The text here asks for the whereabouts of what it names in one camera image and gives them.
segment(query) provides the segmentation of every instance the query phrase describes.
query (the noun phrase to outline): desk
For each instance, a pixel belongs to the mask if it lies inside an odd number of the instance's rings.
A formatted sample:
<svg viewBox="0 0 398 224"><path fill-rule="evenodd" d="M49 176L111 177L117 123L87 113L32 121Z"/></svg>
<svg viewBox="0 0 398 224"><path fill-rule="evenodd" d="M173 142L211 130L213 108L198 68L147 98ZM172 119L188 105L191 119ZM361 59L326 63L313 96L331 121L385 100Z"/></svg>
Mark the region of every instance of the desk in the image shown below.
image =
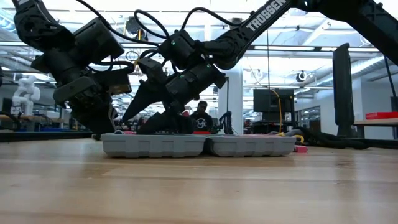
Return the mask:
<svg viewBox="0 0 398 224"><path fill-rule="evenodd" d="M355 121L354 125L357 127L357 132L359 134L359 137L365 138L365 126L398 127L398 118Z"/></svg>
<svg viewBox="0 0 398 224"><path fill-rule="evenodd" d="M398 151L110 159L91 139L0 143L0 222L396 224Z"/></svg>
<svg viewBox="0 0 398 224"><path fill-rule="evenodd" d="M22 115L20 121L25 121L27 123L26 129L27 131L34 131L35 130L35 123L46 121L46 119L42 116L26 116ZM50 118L54 123L63 123L63 119L60 118ZM0 115L0 121L12 121L6 115Z"/></svg>

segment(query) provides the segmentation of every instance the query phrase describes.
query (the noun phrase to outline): plastic bin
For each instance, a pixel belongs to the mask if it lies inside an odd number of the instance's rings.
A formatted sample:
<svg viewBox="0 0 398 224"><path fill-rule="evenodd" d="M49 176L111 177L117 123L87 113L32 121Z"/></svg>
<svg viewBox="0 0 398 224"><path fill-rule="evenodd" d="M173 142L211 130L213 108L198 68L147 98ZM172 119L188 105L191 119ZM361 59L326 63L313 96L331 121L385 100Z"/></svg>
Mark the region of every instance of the plastic bin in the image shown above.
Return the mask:
<svg viewBox="0 0 398 224"><path fill-rule="evenodd" d="M202 135L102 134L104 152L110 157L195 157L202 150Z"/></svg>
<svg viewBox="0 0 398 224"><path fill-rule="evenodd" d="M220 157L285 156L293 152L295 137L268 135L212 136L212 153Z"/></svg>

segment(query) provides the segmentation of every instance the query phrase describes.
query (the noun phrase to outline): black stand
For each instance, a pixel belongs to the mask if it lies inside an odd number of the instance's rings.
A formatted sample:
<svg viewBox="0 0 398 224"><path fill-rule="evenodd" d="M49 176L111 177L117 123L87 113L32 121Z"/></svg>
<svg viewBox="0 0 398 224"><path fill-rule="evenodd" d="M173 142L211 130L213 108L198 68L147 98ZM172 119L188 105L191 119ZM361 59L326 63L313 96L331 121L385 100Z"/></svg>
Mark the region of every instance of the black stand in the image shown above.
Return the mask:
<svg viewBox="0 0 398 224"><path fill-rule="evenodd" d="M229 110L229 77L226 77L226 110Z"/></svg>
<svg viewBox="0 0 398 224"><path fill-rule="evenodd" d="M333 94L335 97L335 123L337 136L353 137L354 125L353 84L349 44L343 44L333 52Z"/></svg>

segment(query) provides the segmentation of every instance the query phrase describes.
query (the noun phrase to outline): black cable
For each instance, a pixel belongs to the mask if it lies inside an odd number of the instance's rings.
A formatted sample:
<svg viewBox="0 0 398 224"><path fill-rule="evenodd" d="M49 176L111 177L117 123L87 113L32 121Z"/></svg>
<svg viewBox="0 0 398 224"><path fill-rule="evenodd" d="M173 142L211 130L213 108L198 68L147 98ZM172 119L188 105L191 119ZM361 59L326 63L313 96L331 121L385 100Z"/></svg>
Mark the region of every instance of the black cable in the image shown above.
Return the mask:
<svg viewBox="0 0 398 224"><path fill-rule="evenodd" d="M144 24L142 24L138 18L138 14L142 14L142 15L148 17L149 19L151 19L152 21L154 21L156 23L156 25L158 25L160 27L160 29L162 29L162 31L165 35L157 34L157 33L153 32L152 30L150 30L148 27L146 27ZM167 32L167 29L163 26L163 24L161 22L159 22L154 16L152 16L148 12L137 9L134 11L134 18L136 19L136 22L138 23L138 25L140 25L141 28L143 28L146 32L148 32L158 38L170 40L170 35Z"/></svg>
<svg viewBox="0 0 398 224"><path fill-rule="evenodd" d="M106 70L103 70L103 71L99 71L99 70L95 70L94 68L91 68L91 67L88 67L90 70L92 70L92 71L94 71L94 72L108 72L108 71L111 71L112 69L113 69L113 60L114 60L114 58L111 56L111 63L109 64L110 66L109 66L109 68L107 68ZM106 64L104 64L105 62L100 62L100 63L97 63L97 65L102 65L102 66L107 66Z"/></svg>
<svg viewBox="0 0 398 224"><path fill-rule="evenodd" d="M213 12L213 11L207 9L207 8L204 8L204 7L196 7L196 8L193 8L193 9L188 13L188 15L186 16L186 18L185 18L185 20L184 20L184 23L183 23L182 26L181 26L181 30L183 30L183 29L185 28L185 26L186 26L187 23L188 23L189 17L190 17L194 12L196 12L196 11L203 11L203 12L206 12L206 13L208 13L209 15L213 16L214 18L216 18L216 19L220 20L221 22L224 22L225 24L230 25L230 26L240 26L240 25L243 23L243 22L240 22L240 23L236 23L236 24L235 24L235 23L233 23L233 22L231 22L231 21L229 21L229 20L227 20L227 19L222 18L221 16L217 15L217 13L215 13L215 12Z"/></svg>
<svg viewBox="0 0 398 224"><path fill-rule="evenodd" d="M130 56L132 54L137 55L137 58L136 59L131 58ZM126 60L128 60L129 62L133 62L133 61L139 59L139 54L137 52L133 51L133 50L130 50L130 51L126 52L126 54L124 56L125 56Z"/></svg>
<svg viewBox="0 0 398 224"><path fill-rule="evenodd" d="M109 68L106 69L106 70L103 70L103 71L99 71L99 70L96 70L96 69L91 68L91 67L88 67L88 68L89 68L91 71L96 72L96 73L111 71L111 69L112 69L113 66L115 66L115 65L125 65L125 66L127 66L127 67L132 68L132 69L135 69L135 65L134 65L133 63L131 63L131 62L126 62L126 61L101 62L101 63L98 63L98 65L109 66Z"/></svg>
<svg viewBox="0 0 398 224"><path fill-rule="evenodd" d="M144 57L153 57L155 54L159 53L159 50L157 49L148 49L143 51L143 53L141 53L141 55L139 56L140 59L144 58Z"/></svg>
<svg viewBox="0 0 398 224"><path fill-rule="evenodd" d="M394 84L392 82L392 75L391 75L391 71L390 71L390 66L388 65L388 59L387 59L386 56L384 56L384 62L386 63L386 69L387 69L388 79L390 81L392 97L394 97L394 103L396 105L396 110L398 110L398 98L397 98L397 94L396 94L396 89L395 89Z"/></svg>
<svg viewBox="0 0 398 224"><path fill-rule="evenodd" d="M147 44L147 45L153 45L153 46L159 47L159 44L157 44L155 42L149 42L149 41L145 41L145 40L137 40L137 39L134 39L134 38L131 38L131 37L128 37L126 35L123 35L123 34L119 33L118 31L114 30L112 28L111 24L108 23L107 20L96 9L94 9L91 5L87 4L83 0L76 0L76 1L79 2L80 4L84 5L85 7L87 7L94 14L96 14L102 20L102 22L106 26L106 28L108 28L109 31L111 31L112 33L114 33L118 37L121 37L123 39L129 40L131 42L139 43L139 44Z"/></svg>
<svg viewBox="0 0 398 224"><path fill-rule="evenodd" d="M0 115L5 115L5 116L9 117L12 120L12 122L14 122L14 124L16 125L15 128L7 128L4 126L0 126L0 130L3 130L3 129L11 130L11 131L19 131L20 130L21 122L19 122L19 120L15 116L13 116L12 114L5 112L5 111L0 111Z"/></svg>
<svg viewBox="0 0 398 224"><path fill-rule="evenodd" d="M179 72L177 71L177 68L175 67L174 63L172 63L172 68L173 68L173 72L175 74L179 74Z"/></svg>

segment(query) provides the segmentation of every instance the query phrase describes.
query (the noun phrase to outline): computer monitor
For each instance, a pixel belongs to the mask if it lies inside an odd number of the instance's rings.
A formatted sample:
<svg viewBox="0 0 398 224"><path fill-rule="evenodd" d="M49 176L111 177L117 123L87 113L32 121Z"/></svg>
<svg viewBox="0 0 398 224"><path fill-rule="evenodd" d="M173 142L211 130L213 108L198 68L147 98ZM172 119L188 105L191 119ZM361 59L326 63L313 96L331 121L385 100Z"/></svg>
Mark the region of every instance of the computer monitor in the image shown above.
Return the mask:
<svg viewBox="0 0 398 224"><path fill-rule="evenodd" d="M333 92L335 97L335 123L338 136L352 137L354 125L353 83L349 44L343 44L333 52Z"/></svg>
<svg viewBox="0 0 398 224"><path fill-rule="evenodd" d="M283 113L294 110L294 90L274 90L280 98L280 107ZM269 89L253 90L254 112L279 113L279 100L277 95Z"/></svg>

